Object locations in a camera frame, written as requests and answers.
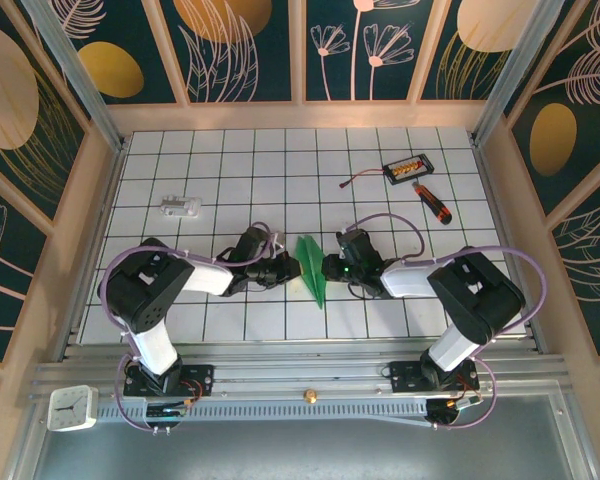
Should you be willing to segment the aluminium side rail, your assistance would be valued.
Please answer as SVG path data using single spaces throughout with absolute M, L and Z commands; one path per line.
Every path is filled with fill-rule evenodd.
M 548 280 L 539 262 L 530 254 L 514 245 L 513 232 L 508 225 L 508 219 L 505 212 L 504 197 L 499 192 L 486 156 L 477 147 L 474 147 L 472 152 L 479 174 L 484 182 L 484 189 L 488 197 L 496 231 L 499 235 L 499 252 L 503 254 L 511 281 L 521 290 L 523 299 L 526 301 L 526 304 L 519 313 L 519 318 L 510 321 L 498 334 L 499 337 L 504 337 L 513 330 L 516 330 L 520 325 L 528 324 L 539 314 L 548 297 Z M 534 272 L 538 279 L 539 290 L 536 300 L 532 300 L 531 285 L 526 277 L 527 269 Z
M 86 224 L 86 238 L 84 246 L 79 251 L 80 265 L 74 288 L 51 354 L 54 361 L 63 361 L 64 352 L 72 338 L 72 332 L 76 326 L 80 326 L 83 312 L 91 295 L 91 285 L 98 268 L 99 254 L 109 221 L 113 197 L 124 167 L 131 137 L 121 137 L 120 140 L 122 141 L 121 146 L 115 150 L 105 172 L 104 180 L 94 196 L 95 206 L 92 208 L 94 217 Z

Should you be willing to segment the white square clock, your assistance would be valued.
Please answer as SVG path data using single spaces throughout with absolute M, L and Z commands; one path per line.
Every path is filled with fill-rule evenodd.
M 96 424 L 99 391 L 89 385 L 54 390 L 50 394 L 46 426 L 51 432 L 89 429 Z

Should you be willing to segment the grey metal panel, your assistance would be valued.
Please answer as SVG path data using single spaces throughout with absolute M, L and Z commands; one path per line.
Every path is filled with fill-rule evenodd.
M 138 431 L 107 409 L 51 433 L 41 414 L 12 480 L 595 480 L 600 469 L 556 395 L 504 396 L 479 425 L 371 419 L 190 422 Z

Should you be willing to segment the orange black utility knife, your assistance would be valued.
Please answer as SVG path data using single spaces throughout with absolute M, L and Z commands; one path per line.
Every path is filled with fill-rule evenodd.
M 412 184 L 416 194 L 422 202 L 432 211 L 436 219 L 443 225 L 449 225 L 452 221 L 452 214 L 446 205 L 438 199 L 426 186 L 419 182 Z

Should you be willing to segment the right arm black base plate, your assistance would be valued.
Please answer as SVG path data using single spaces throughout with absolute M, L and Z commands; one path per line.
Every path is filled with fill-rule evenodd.
M 394 361 L 388 364 L 389 380 L 394 393 L 437 393 L 480 390 L 476 365 L 466 359 L 451 371 L 433 363 Z

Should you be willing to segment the aluminium frame post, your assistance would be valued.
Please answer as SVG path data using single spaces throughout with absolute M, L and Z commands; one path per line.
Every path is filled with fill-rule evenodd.
M 104 0 L 19 1 L 109 146 L 121 152 L 124 137 L 73 43 L 87 40 L 96 31 L 106 17 Z
M 537 0 L 529 19 L 523 23 L 523 29 L 509 54 L 504 67 L 496 79 L 488 96 L 485 107 L 472 131 L 473 146 L 483 147 L 496 125 L 500 121 L 505 107 L 513 97 L 530 70 L 534 59 L 542 49 L 552 28 L 560 24 L 559 17 L 571 0 Z

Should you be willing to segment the green paper sheet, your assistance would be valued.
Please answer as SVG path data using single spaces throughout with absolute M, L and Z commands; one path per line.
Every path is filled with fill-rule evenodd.
M 299 261 L 301 277 L 319 309 L 324 307 L 326 297 L 326 279 L 322 273 L 325 255 L 312 236 L 299 236 L 296 243 L 295 258 Z

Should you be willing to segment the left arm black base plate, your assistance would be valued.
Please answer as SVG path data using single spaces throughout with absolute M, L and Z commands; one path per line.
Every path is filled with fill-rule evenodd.
M 204 397 L 212 393 L 212 365 L 176 365 L 156 375 L 143 365 L 126 369 L 123 395 L 126 397 Z

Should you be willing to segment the white plastic bracket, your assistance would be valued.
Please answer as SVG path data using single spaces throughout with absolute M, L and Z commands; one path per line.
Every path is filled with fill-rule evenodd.
M 159 209 L 165 217 L 197 218 L 201 206 L 202 199 L 199 197 L 167 195 L 162 198 Z

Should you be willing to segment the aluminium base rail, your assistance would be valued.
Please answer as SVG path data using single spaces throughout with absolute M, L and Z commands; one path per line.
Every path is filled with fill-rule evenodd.
M 416 360 L 427 339 L 357 339 L 319 341 L 253 341 L 181 344 L 186 364 L 214 366 L 212 399 L 299 400 L 307 389 L 320 399 L 388 396 L 391 361 Z M 480 382 L 490 387 L 491 369 L 503 395 L 569 391 L 572 381 L 564 359 L 533 351 L 533 342 L 501 339 L 484 350 Z M 40 363 L 29 386 L 32 400 L 45 400 L 58 388 L 87 384 L 104 396 L 113 390 L 122 345 L 73 345 L 59 363 Z

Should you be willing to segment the black tray with gold connectors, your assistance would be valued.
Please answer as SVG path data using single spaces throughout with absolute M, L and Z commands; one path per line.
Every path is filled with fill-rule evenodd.
M 391 185 L 415 180 L 435 171 L 425 154 L 418 154 L 382 166 L 382 171 Z

